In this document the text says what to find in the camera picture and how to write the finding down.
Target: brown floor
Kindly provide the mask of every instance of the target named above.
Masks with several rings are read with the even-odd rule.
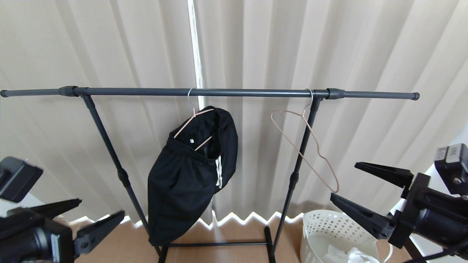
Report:
[[[270,220],[271,234],[276,234],[279,218]],[[229,219],[221,226],[207,229],[202,223],[196,223],[175,243],[216,242],[216,241],[263,241],[264,224],[251,218],[245,225],[235,219]],[[300,263],[300,242],[302,236],[302,219],[286,223],[276,251],[277,263]],[[80,256],[77,263],[119,263],[119,262],[157,262],[158,256],[147,241],[148,236],[143,227],[135,227],[127,221],[119,225],[89,255]],[[379,254],[388,253],[386,241],[379,241]],[[405,249],[394,248],[392,257],[387,263],[401,263],[410,259]],[[199,247],[170,248],[167,263],[267,263],[266,246],[233,246],[233,247]]]

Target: white wall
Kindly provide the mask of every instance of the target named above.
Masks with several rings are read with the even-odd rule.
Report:
[[[16,207],[31,207],[37,205],[43,205],[44,203],[41,202],[39,199],[35,198],[31,194],[27,194],[24,199],[19,203],[13,203],[6,200],[0,199],[0,216],[5,217],[7,215],[7,211]]]
[[[457,144],[457,143],[464,143],[468,145],[468,124],[463,128],[461,133],[450,143],[452,144]],[[450,194],[447,190],[447,187],[445,186],[444,182],[440,178],[439,174],[437,173],[437,170],[435,169],[434,165],[431,165],[429,169],[425,172],[426,175],[429,175],[431,177],[431,182],[429,183],[429,187],[432,189],[435,189],[437,191],[440,191],[445,194]],[[392,212],[395,211],[398,207],[401,206],[402,204],[401,200],[392,210]],[[442,247],[428,241],[427,239],[420,237],[418,235],[412,234],[410,238],[413,240],[414,244],[416,247],[419,249],[421,254],[423,256],[431,255],[434,253],[438,253],[442,251]],[[430,260],[428,261],[429,263],[466,263],[467,261],[455,256],[446,256],[441,259],[435,259],[435,260]]]

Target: wire hanger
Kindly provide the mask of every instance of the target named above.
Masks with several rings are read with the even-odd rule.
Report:
[[[192,105],[192,109],[193,109],[193,115],[192,117],[190,117],[190,119],[182,126],[182,128],[180,128],[180,130],[174,135],[174,138],[177,137],[177,135],[179,135],[179,133],[193,120],[193,118],[195,118],[196,116],[200,115],[200,114],[204,114],[208,111],[212,111],[213,109],[209,109],[209,110],[204,110],[204,111],[201,111],[199,113],[195,113],[195,106],[193,106],[192,102],[190,101],[190,91],[192,91],[194,88],[191,88],[189,90],[189,92],[187,93],[187,100],[189,101],[190,105]],[[208,139],[206,139],[202,144],[200,144],[196,149],[200,149],[201,146],[203,146],[207,141],[209,141],[211,138],[213,138],[213,136],[210,136]]]
[[[338,182],[338,178],[336,177],[336,174],[335,174],[335,171],[333,170],[330,162],[327,160],[326,157],[324,157],[321,153],[320,153],[320,146],[319,146],[319,142],[317,140],[317,137],[315,136],[315,133],[314,131],[312,130],[312,127],[310,127],[309,123],[307,122],[307,119],[304,117],[305,113],[306,113],[306,109],[307,107],[309,107],[310,104],[312,104],[312,100],[314,98],[314,95],[312,94],[312,90],[310,89],[307,89],[309,92],[310,92],[310,102],[309,104],[306,105],[306,107],[304,108],[304,111],[302,112],[302,115],[297,113],[297,112],[293,112],[293,111],[290,111],[290,110],[284,110],[284,111],[280,111],[280,110],[274,110],[272,113],[271,113],[271,120],[273,121],[273,123],[275,124],[275,126],[278,128],[278,130],[281,132],[281,134],[286,138],[286,140],[289,141],[289,143],[294,147],[294,149],[296,150],[296,152],[299,153],[299,155],[302,157],[302,159],[307,163],[307,165],[312,169],[312,171],[314,171],[314,173],[320,178],[320,180],[328,187],[328,189],[330,189],[330,191],[334,192],[334,193],[338,193],[338,191],[340,190],[340,184]],[[304,157],[304,155],[299,151],[299,149],[296,147],[296,145],[294,145],[294,143],[286,136],[286,134],[283,132],[283,130],[278,126],[278,124],[275,122],[275,120],[273,119],[273,113],[275,112],[279,112],[281,115],[289,112],[289,113],[293,113],[297,116],[300,116],[302,118],[302,120],[304,120],[304,122],[306,123],[307,125],[307,128],[310,130],[310,133],[312,134],[312,136],[314,137],[314,140],[315,140],[315,143],[317,144],[317,153],[319,154],[320,158],[324,159],[328,166],[330,167],[330,170],[331,170],[331,173],[333,174],[333,177],[335,178],[335,181],[336,181],[336,190],[333,190],[326,182],[325,180],[317,173],[317,171],[312,167],[312,165],[309,163],[309,161]]]

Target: curtain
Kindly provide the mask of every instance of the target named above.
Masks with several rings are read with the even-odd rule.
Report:
[[[424,172],[467,122],[466,1],[4,1],[1,89],[80,87],[325,89],[419,92],[418,101],[324,100],[313,126],[340,181],[339,194],[380,213],[401,190],[353,168],[357,161]],[[196,20],[191,38],[189,12]],[[147,211],[146,179],[169,131],[191,115],[185,97],[94,98]],[[281,211],[297,153],[273,110],[302,112],[307,98],[206,97],[239,134],[237,170],[203,219]],[[80,98],[0,100],[0,154],[44,168],[32,194],[82,198],[67,219],[136,212]],[[275,115],[300,145],[305,124]],[[305,156],[328,184],[311,138]],[[330,191],[305,164],[288,216],[330,208]]]

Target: clothes rack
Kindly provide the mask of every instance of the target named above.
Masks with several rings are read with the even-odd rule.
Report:
[[[187,96],[189,88],[81,88],[77,86],[66,86],[57,89],[26,89],[26,90],[2,90],[0,95],[4,98],[15,96],[39,96],[39,95],[62,95],[68,97],[81,97],[91,113],[96,127],[109,151],[109,154],[117,169],[117,176],[122,182],[122,185],[127,190],[127,193],[135,207],[141,222],[149,234],[148,221],[145,218],[143,210],[138,203],[138,200],[133,192],[132,186],[128,179],[128,174],[120,164],[117,154],[112,146],[112,143],[107,135],[106,129],[102,124],[101,118],[96,110],[92,95],[128,95],[128,96]],[[194,89],[190,93],[191,96],[227,96],[227,97],[310,97],[309,90],[293,90],[293,89]],[[312,127],[315,116],[323,99],[335,100],[341,98],[384,98],[384,99],[406,99],[417,100],[419,93],[398,93],[398,92],[371,92],[371,91],[345,91],[337,88],[315,89],[312,90],[313,100],[310,107],[309,117],[307,122]],[[310,136],[310,131],[305,128],[304,136],[300,145],[300,152],[304,154],[307,142]],[[286,218],[286,213],[293,196],[294,188],[299,180],[299,169],[302,163],[302,157],[298,154],[294,171],[289,180],[289,189],[286,195],[285,204],[281,213],[276,237],[271,238],[270,228],[265,227],[265,241],[252,242],[217,242],[217,243],[189,243],[189,244],[167,244],[162,246],[162,249],[155,247],[159,255],[159,263],[166,261],[166,256],[169,248],[173,247],[213,247],[213,246],[240,246],[240,245],[266,245],[269,263],[276,263],[275,251],[278,246],[281,230]]]

